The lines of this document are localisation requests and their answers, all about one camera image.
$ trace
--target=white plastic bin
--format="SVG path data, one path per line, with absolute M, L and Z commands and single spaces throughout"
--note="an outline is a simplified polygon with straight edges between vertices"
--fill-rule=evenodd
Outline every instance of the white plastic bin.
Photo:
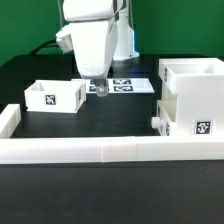
M 85 81 L 36 80 L 25 100 L 28 111 L 77 113 L 86 100 Z
M 152 126 L 161 135 L 224 134 L 223 61 L 160 59 L 159 76 L 163 81 L 162 99 L 157 103 Z

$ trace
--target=green wall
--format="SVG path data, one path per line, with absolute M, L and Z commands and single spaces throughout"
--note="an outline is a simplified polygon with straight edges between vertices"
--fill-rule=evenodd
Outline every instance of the green wall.
M 224 56 L 224 0 L 132 1 L 140 53 Z M 2 65 L 55 38 L 57 0 L 1 0 L 0 30 Z

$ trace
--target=black tabletop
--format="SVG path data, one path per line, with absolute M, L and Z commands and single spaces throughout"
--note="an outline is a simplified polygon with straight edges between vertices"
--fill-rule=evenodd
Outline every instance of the black tabletop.
M 13 138 L 151 136 L 161 82 L 158 57 L 114 68 L 115 78 L 149 78 L 155 94 L 88 95 L 77 114 L 27 112 L 24 89 L 36 79 L 78 78 L 72 56 L 17 56 L 0 68 L 0 109 L 21 104 Z M 4 224 L 220 224 L 224 162 L 36 164 L 0 166 Z

